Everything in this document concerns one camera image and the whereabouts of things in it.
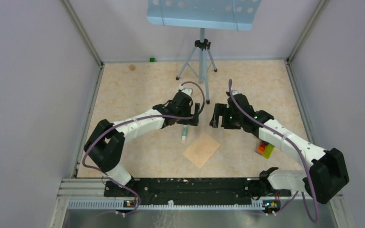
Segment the green white glue stick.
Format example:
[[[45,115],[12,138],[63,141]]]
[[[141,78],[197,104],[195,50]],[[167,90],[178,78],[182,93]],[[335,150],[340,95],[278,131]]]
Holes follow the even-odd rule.
[[[188,134],[188,125],[184,125],[182,129],[182,141],[186,141]]]

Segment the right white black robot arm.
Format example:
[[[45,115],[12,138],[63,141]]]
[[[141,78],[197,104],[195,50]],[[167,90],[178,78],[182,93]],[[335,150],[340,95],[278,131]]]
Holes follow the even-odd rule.
[[[317,202],[327,204],[349,183],[345,158],[339,149],[324,149],[304,140],[268,112],[254,111],[241,93],[234,91],[226,104],[215,104],[210,126],[242,129],[271,144],[303,167],[301,171],[277,167],[262,171],[259,188],[266,196],[272,196],[278,190],[293,190],[306,192]]]

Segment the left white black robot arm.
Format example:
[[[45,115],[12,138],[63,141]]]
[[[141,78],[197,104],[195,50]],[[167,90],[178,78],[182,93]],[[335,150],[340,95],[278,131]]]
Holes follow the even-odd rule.
[[[124,144],[134,138],[154,130],[174,124],[198,125],[199,103],[195,113],[191,113],[192,89],[180,89],[172,100],[157,104],[148,111],[135,117],[110,122],[101,120],[88,138],[84,152],[103,174],[116,181],[115,190],[121,196],[133,192],[132,175],[121,165]]]

